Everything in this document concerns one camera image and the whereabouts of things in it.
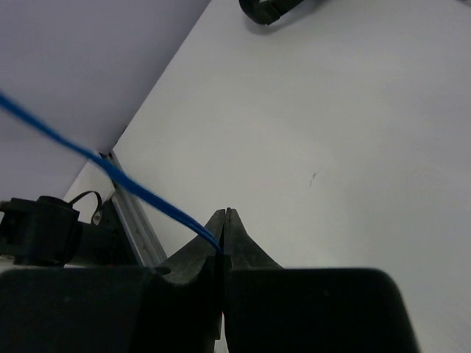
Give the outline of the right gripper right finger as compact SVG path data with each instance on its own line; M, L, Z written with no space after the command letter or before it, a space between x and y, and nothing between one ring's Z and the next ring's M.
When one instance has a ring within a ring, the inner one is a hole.
M275 262L248 234L236 209L224 218L224 271L278 271Z

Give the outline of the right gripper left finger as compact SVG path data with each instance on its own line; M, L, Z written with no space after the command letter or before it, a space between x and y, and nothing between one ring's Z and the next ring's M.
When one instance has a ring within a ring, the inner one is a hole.
M225 219L225 209L217 210L206 223L205 228L221 243ZM185 244L180 250L163 261L156 272L174 285L187 285L203 272L206 260L214 258L216 250L200 236Z

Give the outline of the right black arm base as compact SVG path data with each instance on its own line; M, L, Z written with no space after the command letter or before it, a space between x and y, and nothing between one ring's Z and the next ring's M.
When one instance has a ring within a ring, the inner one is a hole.
M98 220L85 223L70 202L52 196L37 200L12 198L1 203L1 256L15 265L63 267L137 265L118 213L111 201L94 192Z

